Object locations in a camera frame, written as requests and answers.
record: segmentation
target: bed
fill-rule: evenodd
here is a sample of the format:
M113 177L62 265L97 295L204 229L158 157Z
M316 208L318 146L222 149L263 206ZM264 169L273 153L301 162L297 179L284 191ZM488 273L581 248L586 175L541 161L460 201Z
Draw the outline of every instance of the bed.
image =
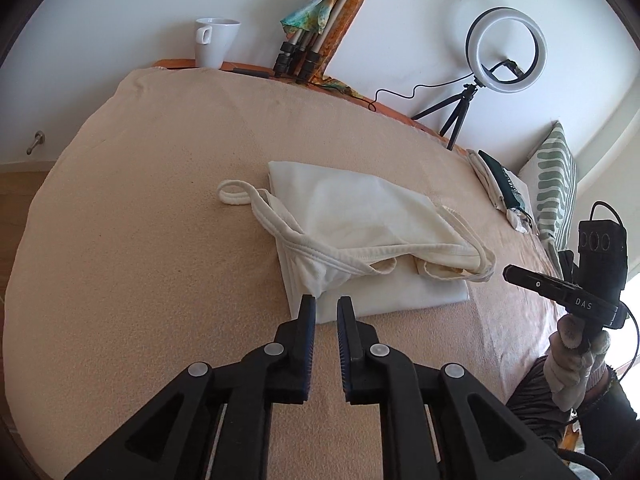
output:
M546 349L551 301L505 283L553 273L468 161L424 131L332 95L217 70L136 70L79 131L31 204L6 294L6 396L38 465L62 479L192 362L238 361L289 319L276 247L216 200L267 163L370 173L457 210L495 252L470 300L367 317L433 367L459 362L506 401ZM316 329L310 400L275 406L269 478L382 476L377 408L349 406L335 323Z

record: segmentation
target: human hand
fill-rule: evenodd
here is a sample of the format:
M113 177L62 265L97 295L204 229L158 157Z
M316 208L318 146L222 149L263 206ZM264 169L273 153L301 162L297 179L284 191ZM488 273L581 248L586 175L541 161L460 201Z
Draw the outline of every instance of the human hand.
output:
M588 389L602 378L609 350L609 333L602 330L590 341L590 348L580 353L585 322L572 314L562 316L558 331L549 337L544 373L553 402L564 412L577 409Z

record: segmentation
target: white wall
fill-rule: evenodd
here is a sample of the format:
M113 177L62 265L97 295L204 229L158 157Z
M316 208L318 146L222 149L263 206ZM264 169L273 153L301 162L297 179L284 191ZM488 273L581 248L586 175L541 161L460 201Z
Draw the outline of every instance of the white wall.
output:
M591 186L640 129L640 73L600 131L576 157L578 193Z
M284 35L278 20L305 0L46 0L0 68L0 164L28 160L36 130L47 142L32 158L53 160L128 71L163 57L192 57L191 20L223 15L243 26L232 60L272 66ZM549 46L548 67L527 91L481 90L460 136L517 168L551 123L565 125L574 152L616 110L640 54L604 0L366 0L327 73L360 92L409 92L466 73L463 45L473 19L493 6L532 16ZM518 24L496 27L486 62L532 57ZM411 114L462 84L382 102ZM438 128L447 111L425 123Z
M535 85L518 94L481 89L458 143L484 149L517 170L560 119L578 153L615 110L640 68L638 50L604 0L366 0L327 73L366 95L380 87L406 95L415 84L465 75L468 28L484 10L498 6L519 9L542 28L548 64ZM533 57L528 31L515 22L500 25L487 40L485 64L507 56L528 67ZM412 115L461 90L457 83L419 89L412 101L384 94L380 100ZM450 111L422 122L439 130Z
M635 135L618 158L604 170L596 181L584 190L575 203L569 248L577 254L578 224L588 220L591 206L604 200L618 212L626 228L629 278L640 271L640 132ZM596 209L597 219L615 219L605 208Z

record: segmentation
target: wall hook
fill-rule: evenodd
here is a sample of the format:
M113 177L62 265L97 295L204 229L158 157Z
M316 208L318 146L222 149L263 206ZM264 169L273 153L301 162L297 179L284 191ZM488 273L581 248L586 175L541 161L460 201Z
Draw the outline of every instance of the wall hook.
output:
M33 141L33 144L27 148L27 155L31 155L31 152L38 144L44 144L44 133L41 131L36 132L36 139Z

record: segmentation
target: white mug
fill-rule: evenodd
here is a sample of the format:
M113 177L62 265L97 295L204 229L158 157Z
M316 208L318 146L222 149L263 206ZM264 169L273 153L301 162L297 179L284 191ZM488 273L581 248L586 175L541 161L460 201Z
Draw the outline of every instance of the white mug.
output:
M226 18L196 20L196 66L220 68L239 29L240 22L236 20Z

